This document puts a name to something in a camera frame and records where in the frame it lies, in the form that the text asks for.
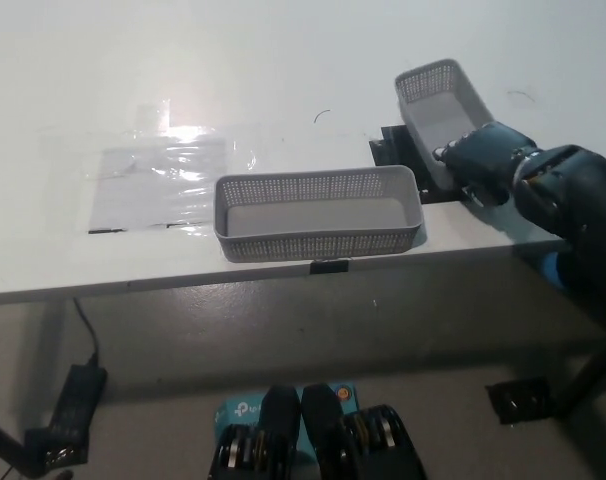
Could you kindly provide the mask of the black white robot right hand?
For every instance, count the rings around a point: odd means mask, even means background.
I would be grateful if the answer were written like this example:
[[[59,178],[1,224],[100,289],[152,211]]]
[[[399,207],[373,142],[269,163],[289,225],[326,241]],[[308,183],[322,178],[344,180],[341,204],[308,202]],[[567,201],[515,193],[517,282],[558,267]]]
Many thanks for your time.
[[[537,150],[521,132],[493,121],[432,151],[465,194],[483,206],[505,204],[520,163]]]

